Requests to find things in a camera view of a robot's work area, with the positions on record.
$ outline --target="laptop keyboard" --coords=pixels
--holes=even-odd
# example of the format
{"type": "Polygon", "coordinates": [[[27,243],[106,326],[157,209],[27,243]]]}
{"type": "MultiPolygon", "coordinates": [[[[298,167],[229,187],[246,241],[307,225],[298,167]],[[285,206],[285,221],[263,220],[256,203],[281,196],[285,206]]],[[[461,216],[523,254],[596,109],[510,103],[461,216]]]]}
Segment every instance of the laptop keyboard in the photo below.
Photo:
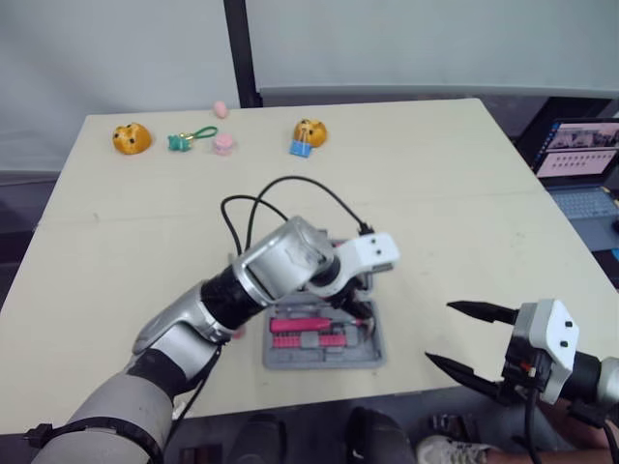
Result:
{"type": "Polygon", "coordinates": [[[601,189],[553,193],[552,198],[568,219],[599,218],[619,214],[610,196],[601,189]]]}

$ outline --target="laptop screen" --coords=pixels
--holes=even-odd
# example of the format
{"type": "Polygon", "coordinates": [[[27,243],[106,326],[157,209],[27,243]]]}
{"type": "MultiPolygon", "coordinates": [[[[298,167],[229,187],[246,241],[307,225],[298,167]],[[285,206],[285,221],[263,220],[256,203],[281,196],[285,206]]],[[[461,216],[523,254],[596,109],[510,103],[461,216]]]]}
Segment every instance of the laptop screen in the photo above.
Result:
{"type": "Polygon", "coordinates": [[[619,150],[619,120],[556,122],[537,156],[535,173],[552,184],[601,184],[619,150]]]}

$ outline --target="sneaker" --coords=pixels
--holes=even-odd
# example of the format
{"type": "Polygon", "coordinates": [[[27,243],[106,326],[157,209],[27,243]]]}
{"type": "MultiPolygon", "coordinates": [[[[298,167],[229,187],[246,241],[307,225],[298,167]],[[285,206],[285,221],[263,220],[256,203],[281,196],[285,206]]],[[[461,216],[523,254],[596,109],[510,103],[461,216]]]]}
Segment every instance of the sneaker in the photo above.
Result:
{"type": "Polygon", "coordinates": [[[486,464],[488,450],[496,448],[433,435],[417,445],[415,452],[418,464],[486,464]]]}

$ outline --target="table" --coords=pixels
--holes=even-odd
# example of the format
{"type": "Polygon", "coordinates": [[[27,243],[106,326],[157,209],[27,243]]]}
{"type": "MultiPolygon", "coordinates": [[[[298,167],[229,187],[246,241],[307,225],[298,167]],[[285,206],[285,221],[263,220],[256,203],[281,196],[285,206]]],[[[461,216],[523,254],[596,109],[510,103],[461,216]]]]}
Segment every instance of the table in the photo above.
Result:
{"type": "MultiPolygon", "coordinates": [[[[581,327],[579,348],[616,355],[616,292],[569,222],[476,100],[420,101],[103,115],[86,118],[0,312],[0,433],[65,421],[127,362],[154,314],[233,250],[220,200],[254,193],[285,174],[334,189],[401,251],[376,280],[387,362],[375,370],[269,371],[261,360],[263,318],[224,350],[193,413],[213,415],[454,383],[424,351],[498,378],[510,327],[445,307],[456,299],[518,306],[559,297],[581,327]],[[309,159],[287,154],[303,117],[324,121],[328,142],[309,159]],[[119,124],[155,135],[148,152],[111,147],[119,124]],[[234,134],[229,158],[208,141],[170,153],[165,137],[209,124],[234,134]]],[[[268,199],[336,237],[355,223],[305,185],[268,199]]],[[[231,205],[244,231],[249,204],[231,205]]],[[[259,211],[254,237],[279,225],[259,211]]]]}

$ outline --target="laptop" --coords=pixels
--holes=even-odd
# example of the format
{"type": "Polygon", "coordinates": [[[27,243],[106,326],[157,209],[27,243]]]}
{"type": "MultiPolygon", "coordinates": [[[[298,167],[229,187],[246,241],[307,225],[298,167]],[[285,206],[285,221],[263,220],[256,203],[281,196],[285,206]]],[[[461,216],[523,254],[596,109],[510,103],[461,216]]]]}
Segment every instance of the laptop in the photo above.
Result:
{"type": "Polygon", "coordinates": [[[619,206],[604,181],[619,161],[619,119],[555,121],[533,171],[591,251],[619,247],[619,206]]]}

